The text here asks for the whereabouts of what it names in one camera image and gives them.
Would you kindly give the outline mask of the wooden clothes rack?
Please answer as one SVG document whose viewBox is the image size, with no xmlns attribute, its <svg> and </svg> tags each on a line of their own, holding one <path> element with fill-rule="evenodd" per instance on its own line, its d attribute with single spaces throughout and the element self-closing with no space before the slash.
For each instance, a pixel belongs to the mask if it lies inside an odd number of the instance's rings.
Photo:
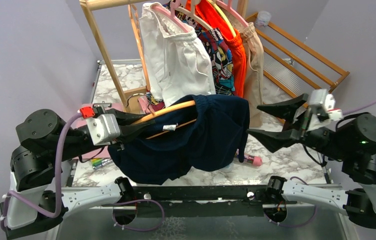
<svg viewBox="0 0 376 240">
<path fill-rule="evenodd" d="M 98 27 L 98 24 L 94 17 L 93 12 L 98 11 L 98 10 L 120 7 L 120 6 L 128 6 L 129 4 L 134 5 L 134 4 L 143 3 L 143 2 L 144 2 L 143 0 L 81 0 L 79 1 L 80 7 L 84 13 L 84 16 L 92 32 L 92 35 L 95 39 L 96 45 L 98 46 L 98 49 L 101 53 L 103 62 L 109 69 L 109 73 L 113 80 L 114 86 L 119 94 L 119 97 L 121 98 L 121 101 L 123 102 L 123 110 L 127 112 L 134 112 L 134 109 L 135 109 L 135 106 L 131 104 L 130 101 L 129 101 L 129 107 L 126 107 L 127 98 L 136 93 L 145 94 L 147 92 L 146 86 L 138 87 L 138 88 L 130 89 L 130 90 L 123 90 L 120 80 L 114 69 L 114 64 L 111 60 L 111 55 L 109 54 L 109 51 L 107 50 L 105 41 L 99 30 L 99 27 Z"/>
</svg>

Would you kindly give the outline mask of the orange wooden hanger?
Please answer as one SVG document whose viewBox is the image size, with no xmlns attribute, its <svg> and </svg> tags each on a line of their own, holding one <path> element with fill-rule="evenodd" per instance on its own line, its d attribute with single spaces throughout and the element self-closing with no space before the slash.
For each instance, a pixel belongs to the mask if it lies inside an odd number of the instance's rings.
<svg viewBox="0 0 376 240">
<path fill-rule="evenodd" d="M 135 94 L 129 96 L 129 97 L 127 98 L 127 102 L 126 102 L 127 105 L 126 105 L 126 107 L 129 107 L 129 101 L 130 101 L 130 99 L 131 99 L 132 97 L 139 97 L 139 96 L 146 96 L 146 94 L 145 94 L 145 93 L 135 93 Z M 160 116 L 165 115 L 165 114 L 168 114 L 168 113 L 170 113 L 170 112 L 174 112 L 174 111 L 177 111 L 177 110 L 181 110 L 181 109 L 184 109 L 184 108 L 188 108 L 188 107 L 195 106 L 195 104 L 196 104 L 196 102 L 195 102 L 194 100 L 190 100 L 190 101 L 182 102 L 182 103 L 176 104 L 176 105 L 174 105 L 174 106 L 171 106 L 171 107 L 169 107 L 169 108 L 164 108 L 164 109 L 161 109 L 161 110 L 156 111 L 156 112 L 151 112 L 151 113 L 148 114 L 147 116 L 142 117 L 141 119 L 139 119 L 139 120 L 133 122 L 132 124 L 133 124 L 133 125 L 138 125 L 138 124 L 140 124 L 140 123 L 148 122 L 148 121 L 153 120 L 154 118 L 160 117 Z M 190 121 L 188 121 L 188 122 L 185 122 L 185 123 L 183 123 L 183 124 L 177 125 L 177 126 L 175 127 L 175 129 L 179 129 L 179 128 L 181 128 L 181 127 L 184 127 L 184 126 L 186 126 L 186 125 L 189 125 L 189 124 L 191 124 L 191 123 L 194 123 L 195 121 L 197 121 L 196 118 L 193 119 L 193 120 L 190 120 Z M 136 131 L 131 132 L 131 134 L 128 135 L 128 136 L 126 137 L 127 140 L 128 140 L 129 138 L 134 139 L 134 138 L 136 138 L 137 136 L 139 136 L 139 135 L 141 134 L 141 132 L 144 130 L 143 127 L 147 127 L 147 125 L 142 125 L 142 126 L 140 126 L 140 128 L 137 129 Z M 165 131 L 162 131 L 162 132 L 157 133 L 157 134 L 155 134 L 155 135 L 152 135 L 152 136 L 150 136 L 150 137 L 147 137 L 146 139 L 156 138 L 156 137 L 158 137 L 158 136 L 161 136 L 161 135 L 163 135 L 163 134 L 166 134 L 166 133 L 168 133 L 168 132 L 173 132 L 173 131 L 175 131 L 175 130 L 165 130 Z"/>
</svg>

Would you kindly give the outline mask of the navy blue shorts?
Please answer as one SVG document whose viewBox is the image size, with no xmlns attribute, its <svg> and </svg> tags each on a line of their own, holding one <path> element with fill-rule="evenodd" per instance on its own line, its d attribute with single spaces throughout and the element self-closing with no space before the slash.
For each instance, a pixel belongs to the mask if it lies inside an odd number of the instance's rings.
<svg viewBox="0 0 376 240">
<path fill-rule="evenodd" d="M 108 147 L 114 164 L 132 181 L 162 185 L 186 175 L 192 168 L 206 172 L 239 161 L 250 123 L 248 101 L 232 95 L 187 95 L 180 102 L 194 106 L 156 117 L 154 123 L 122 150 Z"/>
</svg>

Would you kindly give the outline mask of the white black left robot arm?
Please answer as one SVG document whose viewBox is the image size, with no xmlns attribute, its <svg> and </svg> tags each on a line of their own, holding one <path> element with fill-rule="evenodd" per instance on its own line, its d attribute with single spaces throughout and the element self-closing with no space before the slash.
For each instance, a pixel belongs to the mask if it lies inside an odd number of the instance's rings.
<svg viewBox="0 0 376 240">
<path fill-rule="evenodd" d="M 97 104 L 80 108 L 69 120 L 50 109 L 30 114 L 16 128 L 20 146 L 12 153 L 10 190 L 0 204 L 6 238 L 46 232 L 92 207 L 131 204 L 134 193 L 126 177 L 99 189 L 62 193 L 62 163 L 106 146 L 122 150 L 153 123 L 145 114 Z"/>
</svg>

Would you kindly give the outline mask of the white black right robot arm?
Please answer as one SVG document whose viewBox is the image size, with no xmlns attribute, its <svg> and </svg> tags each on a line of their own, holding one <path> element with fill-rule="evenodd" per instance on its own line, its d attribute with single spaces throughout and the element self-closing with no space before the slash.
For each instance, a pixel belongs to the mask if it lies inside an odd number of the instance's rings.
<svg viewBox="0 0 376 240">
<path fill-rule="evenodd" d="M 276 204 L 275 209 L 265 211 L 270 221 L 280 224 L 285 220 L 287 214 L 281 204 L 302 202 L 347 216 L 358 226 L 376 229 L 376 116 L 362 108 L 344 116 L 326 89 L 257 108 L 285 121 L 280 132 L 247 131 L 268 151 L 300 144 L 342 163 L 342 172 L 359 185 L 354 190 L 335 191 L 300 184 L 296 177 L 272 176 L 264 190 L 265 199 Z"/>
</svg>

